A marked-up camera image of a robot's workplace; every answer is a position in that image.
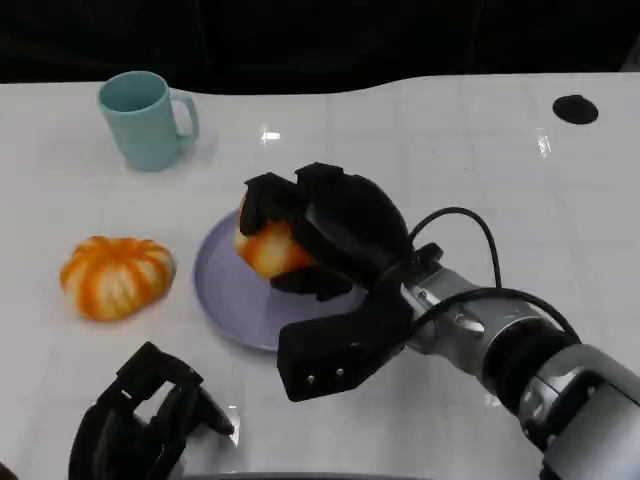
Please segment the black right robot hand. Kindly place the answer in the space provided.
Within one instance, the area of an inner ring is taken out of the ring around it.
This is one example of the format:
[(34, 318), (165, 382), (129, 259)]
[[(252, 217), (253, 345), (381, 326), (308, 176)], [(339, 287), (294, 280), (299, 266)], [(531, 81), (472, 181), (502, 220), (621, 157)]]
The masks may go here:
[(403, 216), (373, 181), (323, 163), (295, 174), (294, 182), (271, 172), (245, 182), (240, 232), (253, 237), (282, 221), (314, 261), (276, 274), (272, 288), (328, 301), (355, 285), (372, 288), (413, 252)]

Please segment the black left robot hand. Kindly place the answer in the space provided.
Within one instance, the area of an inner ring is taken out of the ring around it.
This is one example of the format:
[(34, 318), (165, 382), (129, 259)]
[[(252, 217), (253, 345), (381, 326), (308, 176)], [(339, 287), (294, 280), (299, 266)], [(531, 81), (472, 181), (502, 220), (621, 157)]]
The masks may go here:
[(147, 341), (86, 411), (73, 442), (71, 479), (167, 479), (196, 429), (231, 436), (231, 419), (184, 361)]

